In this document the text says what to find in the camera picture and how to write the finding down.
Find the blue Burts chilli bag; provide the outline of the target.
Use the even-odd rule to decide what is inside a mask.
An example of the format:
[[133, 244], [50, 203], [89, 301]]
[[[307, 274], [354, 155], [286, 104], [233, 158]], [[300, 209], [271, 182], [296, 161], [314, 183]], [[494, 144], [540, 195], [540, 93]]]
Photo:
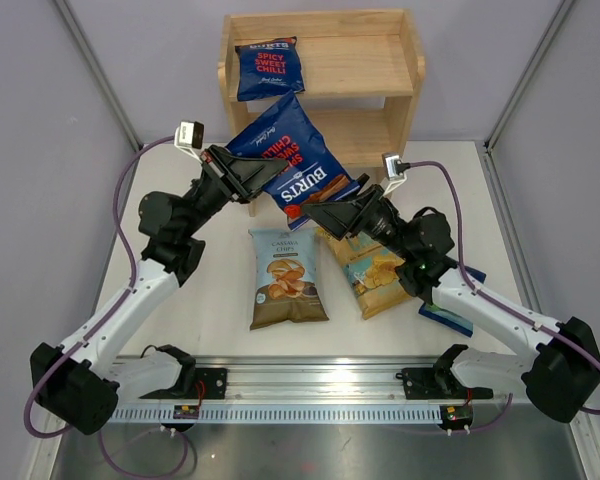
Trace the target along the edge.
[[239, 45], [235, 47], [235, 53], [239, 60], [238, 101], [305, 91], [296, 36]]
[[309, 221], [302, 213], [303, 205], [337, 201], [360, 189], [292, 92], [281, 96], [226, 148], [236, 156], [287, 162], [264, 190], [286, 215], [290, 230]]

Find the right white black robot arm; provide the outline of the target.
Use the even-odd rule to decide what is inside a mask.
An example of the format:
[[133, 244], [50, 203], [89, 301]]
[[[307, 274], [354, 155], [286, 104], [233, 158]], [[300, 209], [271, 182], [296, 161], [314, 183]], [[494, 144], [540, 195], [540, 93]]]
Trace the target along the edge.
[[510, 350], [498, 354], [454, 344], [426, 374], [426, 387], [445, 398], [462, 398], [473, 389], [525, 396], [562, 423], [584, 410], [600, 385], [600, 352], [590, 326], [526, 309], [470, 276], [449, 255], [457, 242], [442, 212], [424, 207], [406, 221], [378, 185], [302, 211], [338, 240], [364, 233], [380, 243], [402, 259], [396, 274], [410, 296], [470, 321]]

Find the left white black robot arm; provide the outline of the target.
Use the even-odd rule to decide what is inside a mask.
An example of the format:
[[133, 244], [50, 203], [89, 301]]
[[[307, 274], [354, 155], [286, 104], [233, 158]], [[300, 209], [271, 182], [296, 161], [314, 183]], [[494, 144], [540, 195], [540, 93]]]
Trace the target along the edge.
[[155, 392], [173, 398], [203, 394], [195, 358], [172, 345], [124, 364], [115, 360], [154, 310], [197, 269], [205, 243], [195, 233], [227, 203], [257, 198], [287, 162], [234, 156], [217, 145], [191, 155], [201, 174], [185, 194], [154, 191], [140, 202], [139, 230], [148, 243], [141, 258], [131, 262], [128, 284], [60, 345], [42, 343], [31, 354], [33, 389], [23, 412], [31, 435], [44, 435], [33, 426], [34, 405], [91, 435], [119, 403]]

